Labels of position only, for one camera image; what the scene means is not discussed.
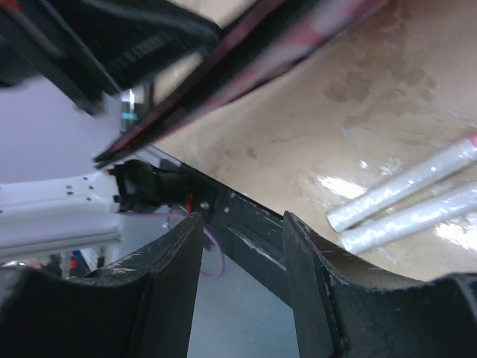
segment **purple wire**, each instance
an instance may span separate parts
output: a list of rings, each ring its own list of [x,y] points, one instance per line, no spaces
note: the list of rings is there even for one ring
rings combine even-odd
[[[142,216],[142,217],[157,217],[157,218],[166,218],[167,223],[169,224],[169,219],[185,219],[187,215],[179,214],[179,213],[121,213],[122,215],[129,215],[129,216]],[[211,280],[217,280],[222,277],[225,271],[225,255],[224,252],[222,251],[221,244],[218,243],[217,239],[208,231],[206,228],[203,229],[203,233],[206,234],[206,236],[209,238],[210,241],[212,241],[212,244],[217,248],[218,256],[221,261],[220,268],[217,273],[215,274],[210,274],[208,272],[200,271],[200,273],[205,276],[210,278]]]

